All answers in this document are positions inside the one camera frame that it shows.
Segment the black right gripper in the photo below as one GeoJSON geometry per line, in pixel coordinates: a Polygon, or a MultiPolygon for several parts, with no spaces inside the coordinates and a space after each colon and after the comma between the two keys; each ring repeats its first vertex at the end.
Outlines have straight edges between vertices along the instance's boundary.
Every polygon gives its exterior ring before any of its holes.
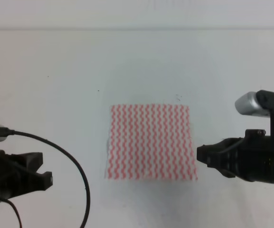
{"type": "Polygon", "coordinates": [[[197,148],[197,160],[226,178],[274,184],[274,145],[270,136],[252,133],[197,148]]]}

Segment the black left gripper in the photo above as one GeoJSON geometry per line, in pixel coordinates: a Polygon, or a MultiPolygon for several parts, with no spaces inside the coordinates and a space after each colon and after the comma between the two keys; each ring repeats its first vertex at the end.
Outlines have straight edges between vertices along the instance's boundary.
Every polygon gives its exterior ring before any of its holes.
{"type": "Polygon", "coordinates": [[[7,155],[0,150],[0,198],[11,199],[35,191],[46,191],[53,185],[52,172],[32,173],[24,172],[20,176],[10,162],[11,160],[28,171],[38,171],[43,165],[43,153],[29,152],[23,154],[7,155]]]}

